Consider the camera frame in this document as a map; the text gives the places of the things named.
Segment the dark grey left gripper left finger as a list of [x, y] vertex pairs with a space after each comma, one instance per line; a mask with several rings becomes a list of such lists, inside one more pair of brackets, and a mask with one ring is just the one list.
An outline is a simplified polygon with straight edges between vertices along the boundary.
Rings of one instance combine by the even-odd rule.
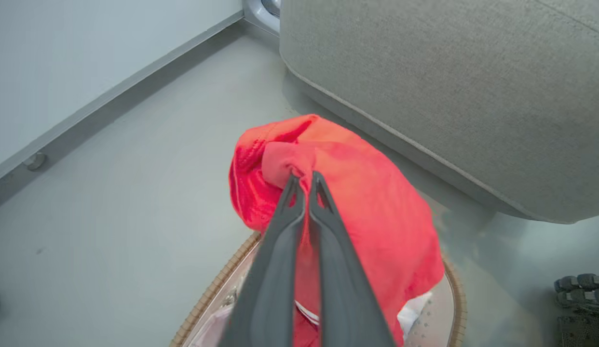
[[304, 229], [305, 194], [291, 175], [260, 241], [220, 347], [293, 345], [297, 250]]

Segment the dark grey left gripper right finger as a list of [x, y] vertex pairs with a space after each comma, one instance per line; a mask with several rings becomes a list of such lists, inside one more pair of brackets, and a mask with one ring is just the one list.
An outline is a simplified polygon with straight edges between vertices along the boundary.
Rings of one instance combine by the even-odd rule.
[[314, 172], [309, 236], [319, 262], [323, 347], [394, 347], [394, 338], [324, 176]]

